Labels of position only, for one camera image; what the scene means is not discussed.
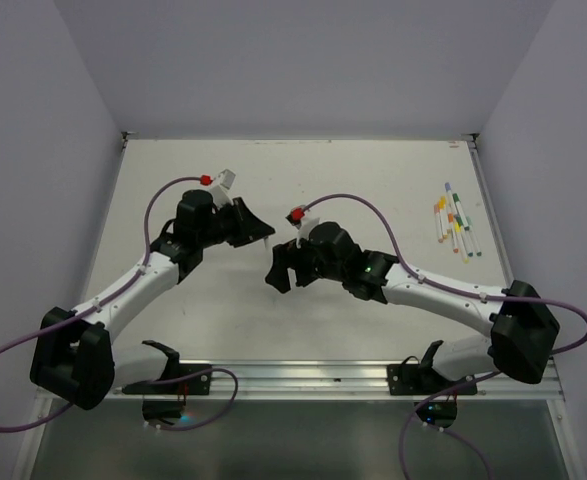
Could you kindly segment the yellow cap marker front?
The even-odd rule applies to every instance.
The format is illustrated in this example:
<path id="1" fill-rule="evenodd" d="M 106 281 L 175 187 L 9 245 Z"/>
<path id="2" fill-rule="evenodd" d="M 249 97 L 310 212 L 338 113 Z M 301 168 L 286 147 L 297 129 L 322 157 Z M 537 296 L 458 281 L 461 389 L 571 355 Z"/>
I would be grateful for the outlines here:
<path id="1" fill-rule="evenodd" d="M 447 213 L 447 205 L 446 205 L 446 200 L 445 200 L 444 196 L 441 196 L 438 201 L 438 211 L 439 211 L 442 239 L 446 240 L 449 238 L 450 228 L 449 228 L 449 219 L 448 219 L 448 213 Z"/>

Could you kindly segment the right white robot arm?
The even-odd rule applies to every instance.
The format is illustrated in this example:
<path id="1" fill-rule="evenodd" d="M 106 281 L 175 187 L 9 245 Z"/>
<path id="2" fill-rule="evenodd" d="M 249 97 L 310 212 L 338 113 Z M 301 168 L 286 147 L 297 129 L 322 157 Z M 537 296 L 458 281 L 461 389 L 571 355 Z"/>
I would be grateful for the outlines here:
<path id="1" fill-rule="evenodd" d="M 274 246 L 265 277 L 280 293 L 320 279 L 341 284 L 359 300 L 425 310 L 471 329 L 462 340 L 432 342 L 422 356 L 418 379 L 434 393 L 494 372 L 538 384 L 559 333 L 558 321 L 525 282 L 501 289 L 403 266 L 395 255 L 362 249 L 335 222 Z"/>

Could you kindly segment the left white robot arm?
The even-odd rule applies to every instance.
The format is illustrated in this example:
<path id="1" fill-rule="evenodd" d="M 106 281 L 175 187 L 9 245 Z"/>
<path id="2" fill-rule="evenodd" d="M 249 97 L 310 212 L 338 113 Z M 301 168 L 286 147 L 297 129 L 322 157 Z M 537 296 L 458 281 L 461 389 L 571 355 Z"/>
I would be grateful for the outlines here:
<path id="1" fill-rule="evenodd" d="M 208 191 L 187 191 L 174 218 L 129 272 L 92 300 L 45 314 L 31 382 L 84 410 L 95 408 L 118 387 L 148 384 L 162 393 L 174 390 L 181 379 L 176 350 L 146 340 L 116 351 L 114 341 L 146 307 L 195 270 L 205 249 L 222 243 L 243 247 L 274 232 L 240 197 L 218 202 Z"/>

